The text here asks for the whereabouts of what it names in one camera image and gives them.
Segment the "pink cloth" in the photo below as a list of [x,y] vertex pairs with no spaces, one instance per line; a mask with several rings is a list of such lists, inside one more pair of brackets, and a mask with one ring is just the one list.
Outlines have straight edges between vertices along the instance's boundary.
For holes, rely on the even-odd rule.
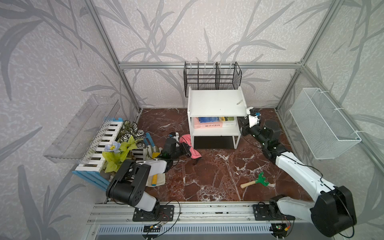
[[179,143],[182,146],[182,148],[184,149],[185,154],[188,157],[190,157],[192,160],[195,161],[193,163],[193,165],[195,166],[199,162],[199,160],[202,158],[202,155],[200,154],[200,152],[195,150],[194,147],[192,146],[191,135],[182,135],[182,136],[180,136]]

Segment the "white two-tier bookshelf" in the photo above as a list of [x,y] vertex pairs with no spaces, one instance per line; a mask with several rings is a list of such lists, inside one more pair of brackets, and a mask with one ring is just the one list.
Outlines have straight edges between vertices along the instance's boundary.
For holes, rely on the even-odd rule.
[[[237,149],[241,137],[238,117],[246,116],[247,104],[242,91],[188,90],[188,122],[194,149]],[[235,125],[222,128],[194,127],[194,118],[234,117]]]

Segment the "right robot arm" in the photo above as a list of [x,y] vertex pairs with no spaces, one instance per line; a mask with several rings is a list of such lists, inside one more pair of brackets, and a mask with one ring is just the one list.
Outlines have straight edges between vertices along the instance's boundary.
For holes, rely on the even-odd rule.
[[258,116],[238,118],[243,137],[252,136],[267,160],[290,175],[312,198],[311,202],[279,196],[271,199],[272,211],[313,224],[326,237],[341,235],[357,224],[352,192],[324,179],[320,170],[302,163],[279,141],[281,129],[273,120],[260,125]]

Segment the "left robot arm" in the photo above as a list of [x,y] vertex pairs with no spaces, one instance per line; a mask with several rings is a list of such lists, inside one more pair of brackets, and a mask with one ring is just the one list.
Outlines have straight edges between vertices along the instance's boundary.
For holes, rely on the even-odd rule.
[[167,173],[174,166],[174,160],[182,155],[192,155],[186,135],[178,140],[169,137],[158,160],[151,159],[143,163],[125,160],[107,187],[107,198],[144,212],[158,211],[159,200],[146,192],[147,180]]

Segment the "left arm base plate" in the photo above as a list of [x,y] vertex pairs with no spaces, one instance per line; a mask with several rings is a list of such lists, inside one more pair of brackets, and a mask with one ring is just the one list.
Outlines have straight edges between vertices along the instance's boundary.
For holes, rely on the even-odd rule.
[[174,205],[155,205],[155,208],[148,212],[135,208],[133,222],[170,222],[174,218]]

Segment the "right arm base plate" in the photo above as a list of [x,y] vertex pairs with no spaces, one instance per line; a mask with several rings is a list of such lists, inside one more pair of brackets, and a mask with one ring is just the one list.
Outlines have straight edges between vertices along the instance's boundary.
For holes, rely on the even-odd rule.
[[252,205],[253,213],[256,221],[293,221],[296,218],[290,215],[283,215],[275,204],[266,204],[259,202]]

